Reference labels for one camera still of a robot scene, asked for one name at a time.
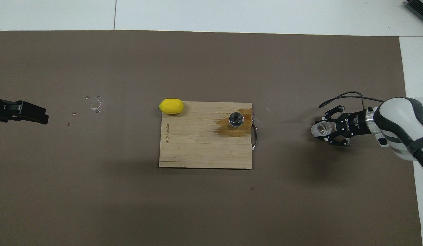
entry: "cutting board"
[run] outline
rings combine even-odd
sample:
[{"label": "cutting board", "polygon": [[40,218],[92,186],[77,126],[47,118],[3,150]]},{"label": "cutting board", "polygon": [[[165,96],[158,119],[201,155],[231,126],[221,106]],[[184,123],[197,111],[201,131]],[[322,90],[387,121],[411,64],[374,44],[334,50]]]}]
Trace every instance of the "cutting board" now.
[{"label": "cutting board", "polygon": [[[252,103],[184,101],[183,112],[162,114],[160,167],[251,169]],[[228,117],[240,112],[236,130]]]}]

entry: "white floor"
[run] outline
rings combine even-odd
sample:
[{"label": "white floor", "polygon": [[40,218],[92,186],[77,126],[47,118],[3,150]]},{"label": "white floor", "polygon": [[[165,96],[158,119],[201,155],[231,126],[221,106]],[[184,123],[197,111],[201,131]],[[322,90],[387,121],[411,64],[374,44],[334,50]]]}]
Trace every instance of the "white floor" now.
[{"label": "white floor", "polygon": [[[400,36],[406,95],[423,96],[423,21],[403,0],[0,0],[0,30]],[[423,240],[423,170],[414,163]]]}]

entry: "wet stain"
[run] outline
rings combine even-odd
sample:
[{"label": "wet stain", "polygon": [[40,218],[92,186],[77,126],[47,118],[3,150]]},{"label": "wet stain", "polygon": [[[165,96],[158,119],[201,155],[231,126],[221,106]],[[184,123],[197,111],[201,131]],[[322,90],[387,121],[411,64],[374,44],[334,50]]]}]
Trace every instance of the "wet stain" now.
[{"label": "wet stain", "polygon": [[243,115],[244,121],[243,121],[243,125],[241,125],[240,127],[238,127],[238,129],[236,130],[230,130],[228,128],[228,117],[230,116],[230,114],[228,114],[228,116],[224,119],[221,119],[220,121],[216,122],[216,125],[218,126],[218,128],[216,130],[214,130],[213,132],[223,136],[223,137],[243,137],[246,135],[251,135],[251,124],[252,124],[252,113],[253,110],[252,109],[239,109],[236,110],[235,112],[239,112]]}]

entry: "black strap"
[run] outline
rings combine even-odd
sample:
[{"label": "black strap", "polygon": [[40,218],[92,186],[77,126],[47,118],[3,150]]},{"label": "black strap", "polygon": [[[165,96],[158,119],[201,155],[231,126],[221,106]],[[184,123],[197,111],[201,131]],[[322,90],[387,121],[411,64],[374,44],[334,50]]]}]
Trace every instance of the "black strap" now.
[{"label": "black strap", "polygon": [[409,145],[407,145],[407,150],[411,155],[415,154],[416,151],[423,148],[423,137],[416,139]]}]

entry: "metal handle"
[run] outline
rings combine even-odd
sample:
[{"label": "metal handle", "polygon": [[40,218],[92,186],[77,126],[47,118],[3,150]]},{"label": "metal handle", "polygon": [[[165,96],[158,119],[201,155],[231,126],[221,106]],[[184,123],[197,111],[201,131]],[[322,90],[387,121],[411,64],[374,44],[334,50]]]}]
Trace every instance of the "metal handle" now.
[{"label": "metal handle", "polygon": [[254,144],[253,144],[253,151],[257,144],[257,127],[254,125],[254,120],[252,120],[251,124],[252,128],[254,128]]}]

